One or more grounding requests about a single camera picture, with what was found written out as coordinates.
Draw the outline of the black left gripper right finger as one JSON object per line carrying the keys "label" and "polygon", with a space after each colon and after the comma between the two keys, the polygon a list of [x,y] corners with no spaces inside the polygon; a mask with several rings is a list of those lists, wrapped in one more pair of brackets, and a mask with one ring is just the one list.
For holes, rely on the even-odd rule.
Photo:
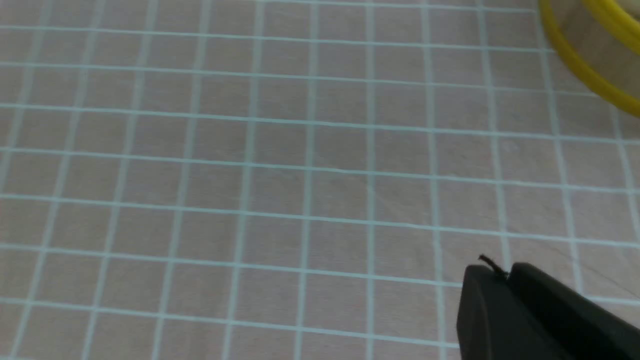
{"label": "black left gripper right finger", "polygon": [[573,360],[637,360],[639,328],[536,266],[517,262],[508,286],[544,332]]}

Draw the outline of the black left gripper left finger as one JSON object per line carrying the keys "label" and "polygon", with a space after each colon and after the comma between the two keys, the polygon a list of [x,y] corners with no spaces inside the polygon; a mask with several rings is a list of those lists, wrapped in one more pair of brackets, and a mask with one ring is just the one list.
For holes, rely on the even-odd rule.
{"label": "black left gripper left finger", "polygon": [[569,360],[486,255],[464,271],[455,330],[462,360]]}

